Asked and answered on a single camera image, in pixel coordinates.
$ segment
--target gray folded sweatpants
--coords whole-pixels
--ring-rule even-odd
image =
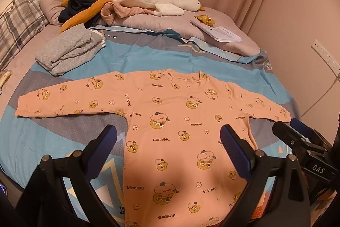
[[[78,24],[51,39],[35,59],[54,76],[90,61],[103,47],[103,37]]]

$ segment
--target shirt sleeve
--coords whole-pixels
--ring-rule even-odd
[[[236,106],[251,117],[290,122],[290,113],[263,95],[247,91],[234,83],[226,83],[225,87]]]
[[[109,112],[124,116],[140,99],[141,76],[110,72],[41,88],[19,97],[15,115],[46,118]]]

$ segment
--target power cord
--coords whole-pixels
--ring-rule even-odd
[[[335,85],[335,83],[337,82],[337,81],[340,81],[340,73],[338,74],[338,76],[337,76],[337,78],[334,80],[334,82],[333,82],[333,84],[332,84],[332,86],[311,106],[311,107],[309,107],[308,109],[307,109],[307,111],[306,112],[304,112],[302,115],[301,115],[301,117],[303,117],[310,109],[312,109],[329,91],[330,91],[330,89],[331,88],[333,88],[333,86]]]

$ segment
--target wall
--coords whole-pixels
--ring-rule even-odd
[[[340,0],[263,0],[248,35],[269,53],[273,71],[301,113],[322,96],[335,75],[311,48],[318,40],[340,63]],[[331,143],[338,127],[340,83],[303,121]]]

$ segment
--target plaid pillow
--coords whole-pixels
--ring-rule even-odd
[[[28,0],[14,0],[12,10],[0,18],[0,70],[40,31]]]
[[[30,5],[31,11],[35,18],[38,20],[38,22],[41,24],[42,28],[44,28],[46,25],[49,24],[48,19],[40,9],[40,0],[28,0],[28,3]]]

